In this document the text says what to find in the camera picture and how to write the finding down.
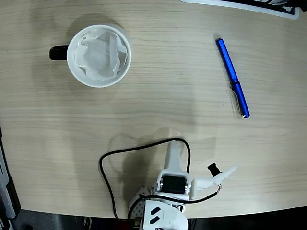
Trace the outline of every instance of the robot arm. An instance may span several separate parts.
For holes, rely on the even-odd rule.
[[[208,169],[213,175],[212,178],[195,178],[191,182],[189,174],[180,166],[179,143],[171,141],[167,148],[164,169],[161,170],[151,194],[193,200],[198,190],[205,190],[213,185],[221,186],[221,182],[236,169],[236,166],[224,172],[220,172],[215,164],[210,165]],[[183,214],[184,211],[183,203],[165,199],[146,200],[140,229],[187,230],[188,220]]]

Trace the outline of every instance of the white mug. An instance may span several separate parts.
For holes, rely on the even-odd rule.
[[[78,45],[81,37],[89,32],[92,29],[107,29],[114,33],[116,33],[124,42],[127,48],[127,60],[124,68],[118,72],[114,77],[106,79],[106,80],[94,80],[86,76],[85,71],[78,67],[74,61],[74,51]],[[73,74],[73,76],[81,83],[87,86],[95,87],[95,88],[104,88],[111,85],[114,85],[118,81],[120,81],[128,72],[128,69],[132,60],[132,46],[130,42],[130,38],[127,32],[120,26],[115,24],[101,24],[101,25],[91,25],[88,26],[81,31],[79,31],[71,40],[69,45],[62,46],[54,46],[49,51],[49,57],[51,60],[62,61],[66,60],[68,67]]]

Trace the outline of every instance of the wooden table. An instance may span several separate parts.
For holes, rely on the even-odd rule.
[[[6,0],[0,21],[0,122],[23,209],[113,217],[99,157],[168,137],[191,145],[191,178],[210,176],[212,162],[238,166],[218,196],[188,206],[188,217],[307,205],[306,13],[291,21],[179,0]],[[105,22],[131,35],[133,60],[119,83],[94,89],[48,51]],[[236,115],[219,36],[244,89],[247,120]],[[155,182],[165,151],[106,160],[121,217],[138,188]]]

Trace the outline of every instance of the tissue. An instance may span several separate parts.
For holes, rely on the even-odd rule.
[[[87,77],[103,81],[116,76],[123,69],[127,48],[116,33],[93,29],[79,40],[74,60]]]

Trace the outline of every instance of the blue pen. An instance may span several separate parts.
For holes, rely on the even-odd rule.
[[[250,114],[249,114],[249,111],[248,111],[248,104],[245,101],[243,90],[241,88],[239,79],[236,75],[234,65],[231,62],[231,59],[230,59],[229,53],[227,51],[226,45],[225,45],[223,39],[221,39],[221,38],[216,40],[216,44],[217,44],[217,46],[220,50],[223,62],[225,64],[225,67],[226,67],[226,70],[227,70],[227,73],[228,73],[228,76],[229,76],[229,79],[230,79],[230,83],[231,83],[231,86],[232,86],[232,90],[234,91],[234,93],[237,97],[237,102],[238,102],[238,105],[239,105],[241,116],[243,118],[249,118]]]

